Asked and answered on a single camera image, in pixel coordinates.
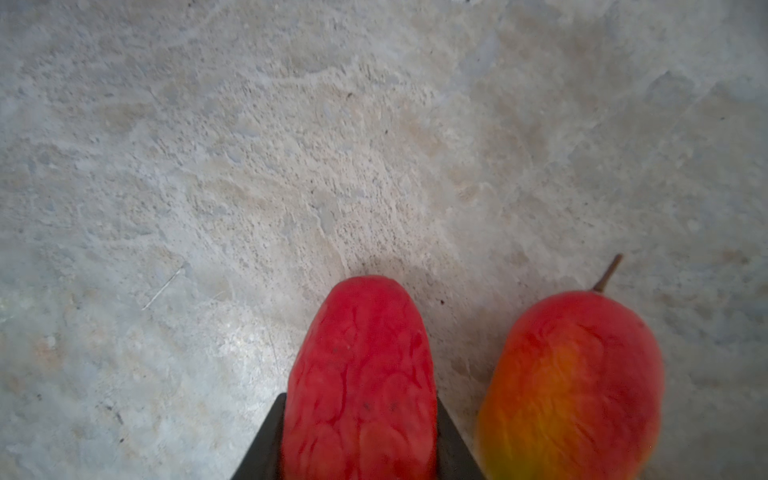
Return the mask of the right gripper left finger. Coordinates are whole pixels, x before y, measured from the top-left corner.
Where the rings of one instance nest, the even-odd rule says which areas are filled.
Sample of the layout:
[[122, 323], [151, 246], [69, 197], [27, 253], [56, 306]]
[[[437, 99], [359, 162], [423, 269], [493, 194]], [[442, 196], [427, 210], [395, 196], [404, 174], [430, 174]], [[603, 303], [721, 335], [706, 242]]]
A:
[[281, 441], [287, 394], [280, 393], [264, 422], [232, 475], [232, 480], [279, 480]]

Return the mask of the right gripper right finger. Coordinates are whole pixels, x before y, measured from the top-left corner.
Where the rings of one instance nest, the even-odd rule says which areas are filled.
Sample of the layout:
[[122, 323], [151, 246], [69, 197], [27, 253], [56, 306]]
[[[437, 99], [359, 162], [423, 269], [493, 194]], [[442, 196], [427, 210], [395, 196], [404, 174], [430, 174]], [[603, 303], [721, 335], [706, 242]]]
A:
[[437, 479], [485, 479], [441, 399], [437, 411]]

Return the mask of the red fake strawberry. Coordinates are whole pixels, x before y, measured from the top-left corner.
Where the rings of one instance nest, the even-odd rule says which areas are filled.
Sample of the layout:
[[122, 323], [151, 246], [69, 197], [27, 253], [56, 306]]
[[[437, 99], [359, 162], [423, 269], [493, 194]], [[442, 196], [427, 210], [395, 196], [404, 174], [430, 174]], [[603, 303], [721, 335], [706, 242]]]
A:
[[338, 283], [291, 369], [285, 479], [433, 479], [437, 389], [423, 319], [385, 276]]

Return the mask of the red-yellow mango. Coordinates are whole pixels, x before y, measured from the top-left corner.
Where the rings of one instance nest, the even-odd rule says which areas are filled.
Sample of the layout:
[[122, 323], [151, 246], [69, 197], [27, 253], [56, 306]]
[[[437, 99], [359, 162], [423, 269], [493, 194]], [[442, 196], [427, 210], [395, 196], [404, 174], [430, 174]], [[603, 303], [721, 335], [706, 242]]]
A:
[[488, 479], [635, 479], [661, 429], [662, 352], [633, 310], [604, 291], [549, 296], [511, 327], [479, 409]]

